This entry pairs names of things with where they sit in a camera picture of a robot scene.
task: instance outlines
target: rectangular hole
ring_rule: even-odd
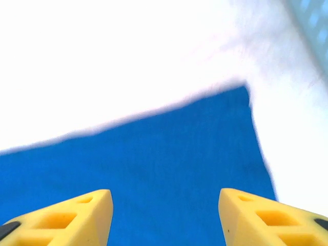
[[[52,238],[22,238],[10,246],[47,246]]]
[[[86,198],[82,198],[81,200],[77,201],[77,203],[89,203],[91,202],[93,197],[86,197]]]
[[[287,246],[324,246],[325,245],[311,234],[285,234],[285,235],[279,235],[279,237]]]
[[[250,199],[250,198],[248,198],[248,197],[246,197],[246,196],[239,196],[238,197],[240,200],[242,200],[242,201],[253,201],[253,199]]]
[[[286,213],[281,211],[257,211],[256,214],[268,226],[296,226],[299,223]]]
[[[76,217],[75,213],[53,213],[47,214],[36,229],[65,229]]]

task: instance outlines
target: white surface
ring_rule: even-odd
[[[279,200],[328,216],[327,90],[278,0],[4,0],[0,33],[0,150],[246,79]]]

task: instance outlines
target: blue towel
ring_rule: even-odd
[[[110,189],[108,245],[225,245],[221,188],[275,199],[245,87],[94,136],[0,157],[0,222]]]

